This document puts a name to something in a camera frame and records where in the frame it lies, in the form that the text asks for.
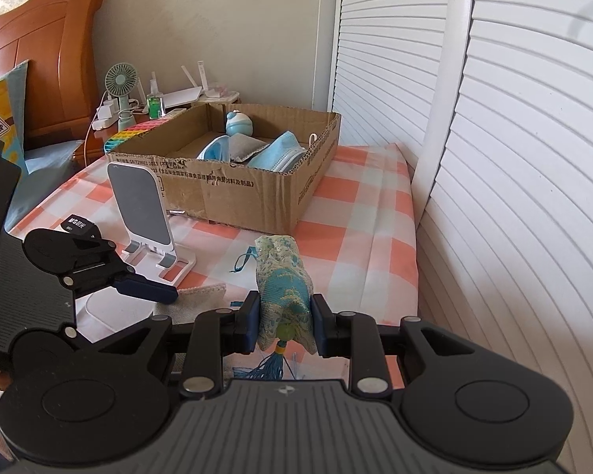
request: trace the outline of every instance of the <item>hand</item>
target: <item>hand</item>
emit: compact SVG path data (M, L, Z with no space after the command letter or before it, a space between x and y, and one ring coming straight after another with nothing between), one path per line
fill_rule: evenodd
M8 372L0 371L0 390L5 391L11 385L11 376Z

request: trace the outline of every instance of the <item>blue bedsheet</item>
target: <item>blue bedsheet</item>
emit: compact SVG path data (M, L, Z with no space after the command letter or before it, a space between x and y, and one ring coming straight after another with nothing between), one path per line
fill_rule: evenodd
M23 178L11 200L4 229L13 228L27 213L77 171L73 153L83 141L68 141L25 152L29 175Z

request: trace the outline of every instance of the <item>robotic arm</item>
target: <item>robotic arm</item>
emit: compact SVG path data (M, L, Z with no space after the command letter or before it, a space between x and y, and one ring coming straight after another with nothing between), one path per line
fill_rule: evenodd
M409 316L399 326L333 313L312 297L319 354L350 360L339 380L233 380L222 358L254 350L259 294L192 324L153 316L94 344L74 298L105 286L147 299L171 288L133 273L114 243L2 230L17 167L0 157L0 429L9 474L361 472L561 473L573 421L551 380ZM187 353L172 375L176 353ZM393 390L385 355L405 388Z

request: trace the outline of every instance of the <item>rainbow colored object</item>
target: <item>rainbow colored object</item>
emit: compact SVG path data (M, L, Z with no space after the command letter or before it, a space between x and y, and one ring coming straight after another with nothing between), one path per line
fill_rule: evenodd
M114 148L116 148L120 144L123 144L128 139L131 139L136 135L149 132L150 130L156 128L156 126L160 126L168 120L169 119L167 117L163 117L161 119L153 119L150 121L145 121L144 123L139 123L134 126L130 126L122 132L115 133L103 145L104 153L110 153L110 151L114 150Z

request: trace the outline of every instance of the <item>wooden headboard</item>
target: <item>wooden headboard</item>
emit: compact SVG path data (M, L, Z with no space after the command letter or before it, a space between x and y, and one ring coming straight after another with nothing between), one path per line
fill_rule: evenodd
M99 103L92 21L103 0L29 0L0 15L0 77L24 60L25 143L82 139Z

